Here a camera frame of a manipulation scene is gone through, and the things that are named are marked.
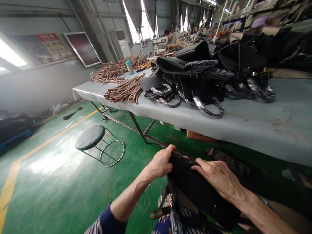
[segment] framed board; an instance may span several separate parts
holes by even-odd
[[[85,67],[102,63],[85,32],[63,34]]]
[[[13,36],[35,66],[72,58],[55,33]]]

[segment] table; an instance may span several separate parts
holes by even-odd
[[[135,75],[146,76],[151,71],[142,71],[123,77],[132,79]],[[144,97],[142,93],[138,105],[126,102],[112,103],[105,100],[103,94],[116,86],[96,82],[86,82],[73,89],[76,99],[84,98],[92,103],[100,102],[120,110],[129,111],[137,129],[103,113],[124,126],[140,133],[145,138],[158,144],[160,141],[147,135],[155,120],[161,120],[176,127],[189,129],[218,140],[235,143],[275,158],[312,167],[312,80],[308,79],[271,79],[270,83],[276,93],[276,101],[263,103],[261,100],[230,100],[225,98],[224,116],[220,119],[209,118],[199,110],[190,109],[186,103],[179,107],[167,108],[156,100]],[[207,106],[217,111],[213,105]],[[134,115],[152,118],[153,121],[142,131]]]

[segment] factory floor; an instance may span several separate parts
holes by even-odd
[[[83,107],[69,120],[63,117]],[[113,109],[109,113],[134,127],[128,112]],[[151,119],[136,117],[142,129]],[[102,124],[125,141],[125,154],[115,166],[104,168],[97,160],[75,148],[78,136],[87,128]],[[185,131],[161,125],[158,121],[149,135],[192,157],[202,157],[212,144],[186,138]],[[113,136],[106,134],[106,142]],[[107,152],[117,157],[120,145],[112,144]],[[243,184],[253,192],[303,213],[305,206],[296,184],[282,177],[287,163],[229,143],[214,147],[231,153],[251,169]],[[94,106],[85,101],[52,117],[38,127],[34,135],[0,155],[0,234],[11,233],[84,233],[103,209],[112,202],[151,161],[162,147],[146,145],[141,136],[109,120],[103,120]],[[98,157],[99,151],[89,152]],[[311,170],[298,167],[302,173]],[[143,193],[128,222],[127,233],[151,233],[156,221],[150,218],[166,178],[152,182]]]

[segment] metal stool frame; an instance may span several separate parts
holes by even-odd
[[[102,141],[104,141],[104,142],[107,144],[107,145],[104,147],[103,150],[101,150],[100,148],[98,148],[96,145],[94,146],[94,147],[97,148],[99,151],[101,151],[100,159],[97,159],[96,157],[93,157],[92,155],[86,153],[86,152],[83,151],[83,150],[81,150],[81,152],[83,152],[83,153],[89,155],[90,157],[92,157],[92,158],[98,160],[98,161],[102,164],[102,166],[104,166],[104,167],[112,167],[113,165],[116,165],[116,164],[122,159],[122,157],[124,156],[125,144],[124,144],[123,141],[120,141],[114,134],[112,134],[112,135],[113,135],[117,140],[112,141],[112,142],[110,142],[110,143],[107,143],[106,141],[104,141],[103,139],[101,139]],[[124,147],[124,148],[123,148],[123,153],[121,154],[121,156],[120,156],[120,158],[119,158],[118,160],[114,159],[114,158],[111,157],[109,154],[107,154],[107,153],[104,152],[104,150],[106,149],[106,147],[108,147],[111,143],[116,142],[116,141],[120,142],[120,143],[123,145],[123,147]],[[107,156],[109,156],[110,158],[112,158],[113,160],[115,160],[116,162],[115,162],[114,164],[110,165],[110,166],[105,166],[105,165],[103,164],[103,162],[102,162],[102,155],[103,155],[103,153],[106,154]]]

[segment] stool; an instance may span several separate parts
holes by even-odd
[[[115,141],[112,141],[110,143],[107,143],[106,141],[103,140],[103,137],[105,135],[105,130],[109,131],[110,134],[111,131],[108,130],[107,128],[105,128],[104,126],[102,125],[94,125],[92,126],[91,128],[85,130],[81,136],[78,138],[78,140],[76,141],[76,148],[77,150],[89,155],[90,157],[100,161],[100,163],[104,166],[104,167],[111,167],[115,164],[117,164],[121,158],[123,157],[124,155],[124,149],[125,149],[125,145],[124,145],[124,142],[120,141],[114,134],[112,134],[117,140]],[[104,147],[103,150],[101,150],[100,148],[98,148],[96,145],[100,142],[100,141],[104,141],[107,145]],[[106,149],[106,147],[108,147],[111,143],[113,142],[120,142],[123,146],[123,153],[121,154],[120,158],[118,160],[114,159],[113,157],[111,157],[110,155],[108,155],[107,153],[104,152],[104,150]],[[101,151],[101,155],[100,155],[100,159],[97,159],[95,157],[93,157],[92,155],[88,154],[85,152],[85,150],[89,150],[91,148],[97,148],[99,151]],[[106,154],[107,156],[109,156],[110,158],[112,158],[113,160],[115,160],[116,162],[110,166],[105,166],[102,162],[102,155],[103,154]]]

